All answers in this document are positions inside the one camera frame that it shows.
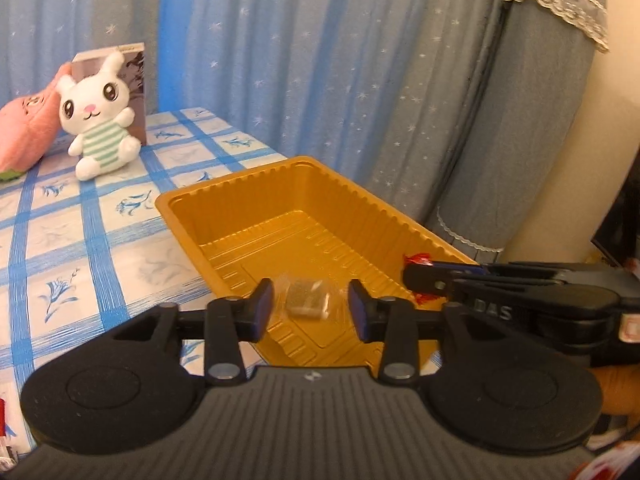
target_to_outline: plastic container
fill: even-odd
[[[372,296],[413,300],[401,285],[404,254],[473,263],[401,212],[315,159],[298,156],[163,193],[156,207],[217,296],[247,296],[262,278],[288,274],[362,281]],[[421,308],[438,309],[442,300]],[[369,365],[382,344],[342,326],[272,317],[258,351],[273,365]],[[434,342],[420,343],[426,362]]]

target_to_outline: box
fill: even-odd
[[[124,64],[118,72],[118,77],[129,85],[129,106],[136,113],[132,125],[127,130],[144,145],[146,144],[144,43],[107,46],[80,52],[71,62],[71,75],[76,82],[79,82],[85,77],[97,74],[104,59],[114,50],[124,54]]]
[[[262,278],[353,278],[372,296],[413,300],[401,285],[405,254],[473,263],[409,217],[320,162],[298,156],[163,193],[156,207],[214,294],[248,296]],[[443,300],[420,308],[439,309]],[[382,344],[343,326],[272,316],[258,351],[273,365],[369,365]],[[436,343],[420,342],[425,363]]]

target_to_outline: beige wall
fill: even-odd
[[[558,160],[502,259],[582,261],[640,144],[640,0],[607,0],[608,54],[596,53]]]

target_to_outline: table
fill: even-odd
[[[39,366],[162,301],[203,308],[212,295],[154,206],[156,197],[285,157],[202,108],[147,118],[140,158],[78,182],[60,135],[22,178],[0,184],[0,397],[8,444],[34,446],[18,394]],[[251,371],[262,362],[242,344]],[[202,373],[202,341],[182,364]]]

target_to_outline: pink plush toy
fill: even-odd
[[[0,180],[25,173],[47,152],[60,130],[58,80],[71,74],[71,63],[37,94],[18,97],[0,109]]]

